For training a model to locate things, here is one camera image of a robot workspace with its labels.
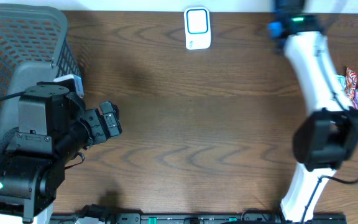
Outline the light green wipes packet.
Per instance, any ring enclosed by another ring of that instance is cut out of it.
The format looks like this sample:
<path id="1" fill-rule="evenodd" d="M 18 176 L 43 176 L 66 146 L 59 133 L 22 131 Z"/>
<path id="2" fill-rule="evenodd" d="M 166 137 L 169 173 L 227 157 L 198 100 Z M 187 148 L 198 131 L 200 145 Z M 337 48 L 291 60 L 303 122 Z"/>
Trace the light green wipes packet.
<path id="1" fill-rule="evenodd" d="M 346 89 L 346 77 L 344 75 L 336 75 L 337 81 L 341 86 L 341 90 L 345 91 Z"/>

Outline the red orange chocolate bar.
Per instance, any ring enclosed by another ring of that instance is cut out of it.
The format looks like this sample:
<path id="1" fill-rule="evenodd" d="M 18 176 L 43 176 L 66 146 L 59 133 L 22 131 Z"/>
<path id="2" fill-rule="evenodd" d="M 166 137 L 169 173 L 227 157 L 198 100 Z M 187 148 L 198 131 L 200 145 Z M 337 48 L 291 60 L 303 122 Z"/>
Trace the red orange chocolate bar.
<path id="1" fill-rule="evenodd" d="M 349 67 L 346 68 L 345 84 L 345 94 L 350 100 L 353 100 L 357 86 L 357 73 Z"/>

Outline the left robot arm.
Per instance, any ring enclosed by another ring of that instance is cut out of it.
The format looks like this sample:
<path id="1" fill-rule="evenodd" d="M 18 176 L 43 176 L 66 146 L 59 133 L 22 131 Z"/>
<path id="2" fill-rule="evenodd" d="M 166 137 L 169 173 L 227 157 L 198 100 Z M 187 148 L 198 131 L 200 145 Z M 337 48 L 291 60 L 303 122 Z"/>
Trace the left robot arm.
<path id="1" fill-rule="evenodd" d="M 87 110 L 73 90 L 53 83 L 27 88 L 18 108 L 18 128 L 0 154 L 0 214 L 32 223 L 52 206 L 68 162 L 122 128 L 110 101 Z"/>

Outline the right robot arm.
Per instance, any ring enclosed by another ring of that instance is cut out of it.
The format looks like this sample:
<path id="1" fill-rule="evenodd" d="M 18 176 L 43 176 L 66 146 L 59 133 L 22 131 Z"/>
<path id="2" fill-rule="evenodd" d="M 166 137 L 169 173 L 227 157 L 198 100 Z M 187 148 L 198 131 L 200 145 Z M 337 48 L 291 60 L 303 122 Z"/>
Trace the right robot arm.
<path id="1" fill-rule="evenodd" d="M 358 178 L 335 176 L 358 145 L 358 109 L 337 80 L 329 52 L 326 28 L 305 1 L 273 1 L 271 38 L 296 73 L 306 107 L 306 119 L 293 135 L 295 173 L 280 202 L 285 223 L 312 221 L 314 208 L 329 181 L 358 184 Z"/>

